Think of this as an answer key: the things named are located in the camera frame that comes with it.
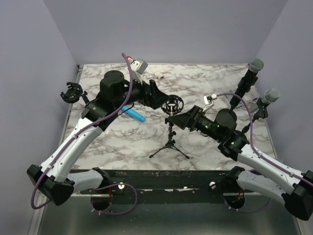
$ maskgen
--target marble surface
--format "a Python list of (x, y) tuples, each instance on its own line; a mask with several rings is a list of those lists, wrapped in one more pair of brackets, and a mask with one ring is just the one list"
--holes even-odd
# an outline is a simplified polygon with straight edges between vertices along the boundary
[[(105, 72), (119, 70), (129, 80), (125, 64), (85, 65), (80, 84), (88, 92), (90, 100), (99, 92), (99, 82)], [(239, 80), (245, 74), (247, 65), (171, 65), (150, 64), (143, 74), (145, 81), (154, 79), (154, 72), (161, 72), (165, 78), (155, 81), (158, 88), (166, 94), (176, 94), (185, 102), (183, 112), (194, 104), (204, 107), (203, 95), (222, 93), (236, 88)], [(253, 87), (250, 96), (257, 97)], [(207, 113), (214, 120), (218, 110), (229, 107), (225, 97), (215, 101), (215, 106)], [(74, 128), (80, 113), (84, 109), (82, 100), (73, 104), (66, 135)], [(235, 165), (243, 166), (232, 159), (223, 156), (217, 149), (218, 143), (211, 138), (200, 135), (199, 132), (189, 132), (174, 126), (177, 135), (176, 147), (186, 153), (182, 154), (172, 149), (164, 149), (153, 158), (149, 155), (165, 145), (168, 138), (168, 125), (164, 123), (167, 117), (161, 109), (152, 110), (135, 104), (134, 110), (146, 117), (144, 123), (127, 114), (119, 116), (109, 128), (95, 139), (78, 159), (74, 168), (89, 169), (137, 169), (137, 170), (216, 170), (231, 169)], [(244, 109), (235, 110), (237, 130), (248, 124), (248, 115)], [(255, 146), (270, 156), (274, 156), (268, 132), (263, 121), (254, 125)]]

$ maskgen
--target tripod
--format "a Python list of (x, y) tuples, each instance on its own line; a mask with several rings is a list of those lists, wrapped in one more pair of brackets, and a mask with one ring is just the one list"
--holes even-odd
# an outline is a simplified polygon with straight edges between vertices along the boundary
[[(167, 113), (169, 115), (169, 117), (172, 114), (178, 114), (182, 111), (184, 104), (182, 99), (177, 96), (177, 95), (170, 95), (171, 99), (169, 101), (167, 101), (161, 108), (163, 110), (163, 112)], [(170, 122), (167, 118), (165, 119), (165, 124), (169, 124), (169, 134), (168, 134), (168, 141), (167, 143), (160, 148), (157, 152), (155, 152), (154, 154), (151, 154), (149, 156), (149, 158), (152, 158), (156, 153), (158, 153), (159, 151), (165, 149), (165, 148), (171, 148), (179, 153), (181, 153), (182, 155), (185, 156), (186, 159), (189, 159), (189, 157), (184, 154), (182, 151), (180, 151), (174, 144), (176, 143), (175, 140), (173, 140), (173, 136), (176, 135), (176, 132), (173, 131), (173, 126), (174, 124), (172, 122)]]

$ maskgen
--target blue object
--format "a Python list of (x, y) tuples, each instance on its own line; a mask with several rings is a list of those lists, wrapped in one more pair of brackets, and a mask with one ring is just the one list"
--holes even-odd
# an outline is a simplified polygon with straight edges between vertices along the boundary
[[(122, 111), (125, 111), (127, 109), (129, 109), (129, 107), (126, 105), (122, 108)], [(130, 109), (130, 110), (127, 110), (126, 113), (141, 122), (144, 122), (146, 120), (146, 118), (143, 115), (141, 115), (140, 113), (137, 113), (135, 110)]]

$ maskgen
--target microphone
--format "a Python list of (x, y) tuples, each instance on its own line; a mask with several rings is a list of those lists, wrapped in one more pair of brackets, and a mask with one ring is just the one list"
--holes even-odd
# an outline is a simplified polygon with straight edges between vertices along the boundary
[[(280, 97), (280, 91), (278, 89), (270, 89), (264, 93), (264, 96), (259, 98), (261, 100), (262, 106), (268, 106), (271, 103), (274, 103)], [(253, 104), (249, 109), (250, 112), (254, 113), (260, 107), (257, 103)]]
[[(245, 76), (240, 80), (237, 86), (237, 90), (235, 94), (239, 95), (241, 98), (245, 95), (245, 93), (250, 91), (251, 86), (253, 86), (258, 80), (256, 76), (258, 72), (264, 67), (264, 62), (261, 59), (254, 59), (249, 64), (249, 69), (246, 72)], [(234, 110), (237, 105), (240, 103), (240, 100), (237, 97), (232, 97), (230, 100), (231, 111)]]

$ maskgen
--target tripod leg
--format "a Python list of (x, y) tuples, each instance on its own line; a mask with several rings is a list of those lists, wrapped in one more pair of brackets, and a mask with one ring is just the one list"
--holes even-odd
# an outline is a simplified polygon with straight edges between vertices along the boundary
[(164, 147), (160, 148), (157, 152), (155, 152), (154, 154), (151, 154), (149, 156), (149, 158), (152, 158), (155, 154), (157, 154), (159, 151), (161, 151), (162, 149), (165, 149), (165, 148), (167, 148), (167, 146), (164, 146)]
[(182, 155), (184, 155), (186, 159), (190, 159), (186, 154), (184, 154), (183, 152), (181, 152), (181, 151), (180, 151), (178, 148), (176, 148), (175, 146), (172, 146), (171, 148), (174, 149), (174, 150), (176, 150), (176, 151), (178, 151), (178, 152), (181, 153)]

